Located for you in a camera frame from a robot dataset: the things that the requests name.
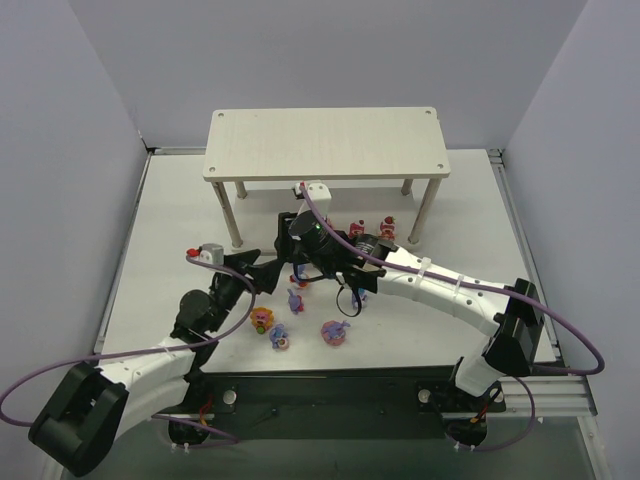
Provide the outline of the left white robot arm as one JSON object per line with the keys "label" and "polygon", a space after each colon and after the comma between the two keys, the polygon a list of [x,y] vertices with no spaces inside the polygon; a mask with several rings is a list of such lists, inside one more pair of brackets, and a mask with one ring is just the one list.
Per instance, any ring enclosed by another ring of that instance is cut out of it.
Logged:
{"label": "left white robot arm", "polygon": [[93,366],[74,365],[28,432],[29,441],[76,476],[94,470],[116,439],[168,407],[180,404],[189,382],[214,352],[217,332],[244,293],[272,293],[283,261],[259,262],[259,250],[221,262],[194,258],[214,270],[208,290],[179,301],[171,333],[149,352]]}

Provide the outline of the orange lion toy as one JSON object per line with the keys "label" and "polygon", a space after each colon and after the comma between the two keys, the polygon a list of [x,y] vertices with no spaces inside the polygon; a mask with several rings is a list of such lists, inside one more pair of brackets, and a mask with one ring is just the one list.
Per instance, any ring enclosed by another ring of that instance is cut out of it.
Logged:
{"label": "orange lion toy", "polygon": [[266,307],[256,307],[250,313],[251,324],[258,334],[267,333],[274,324],[274,313]]}

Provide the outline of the red white bear toy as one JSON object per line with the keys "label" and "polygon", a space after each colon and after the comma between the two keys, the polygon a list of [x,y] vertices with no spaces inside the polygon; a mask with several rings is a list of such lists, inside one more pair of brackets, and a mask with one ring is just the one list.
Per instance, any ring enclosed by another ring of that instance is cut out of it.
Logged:
{"label": "red white bear toy", "polygon": [[360,220],[354,221],[349,226],[348,237],[350,239],[356,238],[359,235],[364,234],[365,230],[366,230],[366,227],[365,227],[364,220],[360,219]]}

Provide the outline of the red white strawberry toy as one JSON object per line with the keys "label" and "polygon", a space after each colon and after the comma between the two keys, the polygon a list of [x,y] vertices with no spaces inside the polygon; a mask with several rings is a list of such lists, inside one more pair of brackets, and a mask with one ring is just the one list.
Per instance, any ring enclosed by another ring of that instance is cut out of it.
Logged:
{"label": "red white strawberry toy", "polygon": [[379,225],[379,237],[394,241],[396,239],[396,220],[393,216],[386,216]]}

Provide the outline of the purple bunny blue ears toy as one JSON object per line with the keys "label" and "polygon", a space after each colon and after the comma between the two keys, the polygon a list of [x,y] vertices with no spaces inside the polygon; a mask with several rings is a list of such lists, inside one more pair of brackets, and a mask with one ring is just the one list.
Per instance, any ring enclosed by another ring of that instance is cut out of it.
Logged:
{"label": "purple bunny blue ears toy", "polygon": [[362,309],[366,306],[368,294],[364,289],[358,289],[351,294],[351,305],[354,310]]}

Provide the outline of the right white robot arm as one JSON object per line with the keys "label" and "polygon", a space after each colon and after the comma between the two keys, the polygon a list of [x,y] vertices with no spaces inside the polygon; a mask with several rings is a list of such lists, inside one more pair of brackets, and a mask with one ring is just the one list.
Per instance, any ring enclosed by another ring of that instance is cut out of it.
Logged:
{"label": "right white robot arm", "polygon": [[502,377],[532,373],[544,319],[536,287],[527,280],[512,286],[482,282],[373,235],[350,239],[324,227],[311,211],[279,214],[274,246],[279,259],[310,264],[322,280],[405,298],[480,332],[484,342],[457,362],[452,377],[471,396],[483,395]]}

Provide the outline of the purple bunny pink cake toy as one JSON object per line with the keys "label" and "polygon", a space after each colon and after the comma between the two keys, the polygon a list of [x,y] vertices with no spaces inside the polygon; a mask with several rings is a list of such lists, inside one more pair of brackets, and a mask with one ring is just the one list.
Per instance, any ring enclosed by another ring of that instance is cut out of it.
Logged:
{"label": "purple bunny pink cake toy", "polygon": [[350,324],[346,321],[329,321],[322,325],[320,333],[328,345],[338,347],[344,343],[346,339],[346,329],[349,327]]}

